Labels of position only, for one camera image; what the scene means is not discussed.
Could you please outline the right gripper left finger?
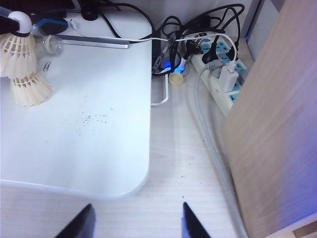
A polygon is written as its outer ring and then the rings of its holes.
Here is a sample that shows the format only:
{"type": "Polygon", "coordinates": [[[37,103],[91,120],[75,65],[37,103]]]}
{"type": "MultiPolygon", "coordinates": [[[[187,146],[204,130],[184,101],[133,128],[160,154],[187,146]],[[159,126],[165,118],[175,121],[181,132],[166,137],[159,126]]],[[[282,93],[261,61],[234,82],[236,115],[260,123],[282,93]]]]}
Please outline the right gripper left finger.
{"type": "Polygon", "coordinates": [[[86,205],[56,238],[93,238],[96,225],[96,213],[92,204],[86,205]]]}

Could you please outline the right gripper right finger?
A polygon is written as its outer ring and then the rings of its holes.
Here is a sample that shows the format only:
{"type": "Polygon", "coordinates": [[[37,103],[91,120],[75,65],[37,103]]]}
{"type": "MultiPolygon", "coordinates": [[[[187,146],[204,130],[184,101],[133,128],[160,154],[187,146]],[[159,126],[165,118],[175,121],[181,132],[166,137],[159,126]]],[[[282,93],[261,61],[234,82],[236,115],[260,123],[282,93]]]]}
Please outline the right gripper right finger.
{"type": "Polygon", "coordinates": [[[183,203],[181,222],[182,238],[211,238],[211,236],[208,234],[206,229],[200,223],[200,221],[186,202],[183,203]]]}

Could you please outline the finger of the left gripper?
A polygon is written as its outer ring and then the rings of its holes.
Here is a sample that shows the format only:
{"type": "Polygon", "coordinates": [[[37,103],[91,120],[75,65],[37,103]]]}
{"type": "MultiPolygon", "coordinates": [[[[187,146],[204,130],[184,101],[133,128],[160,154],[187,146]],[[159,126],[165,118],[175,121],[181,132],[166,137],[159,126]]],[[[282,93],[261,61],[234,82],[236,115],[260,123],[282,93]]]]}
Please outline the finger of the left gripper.
{"type": "Polygon", "coordinates": [[[20,24],[18,21],[6,16],[0,17],[0,34],[14,33],[19,31],[20,24]]]}

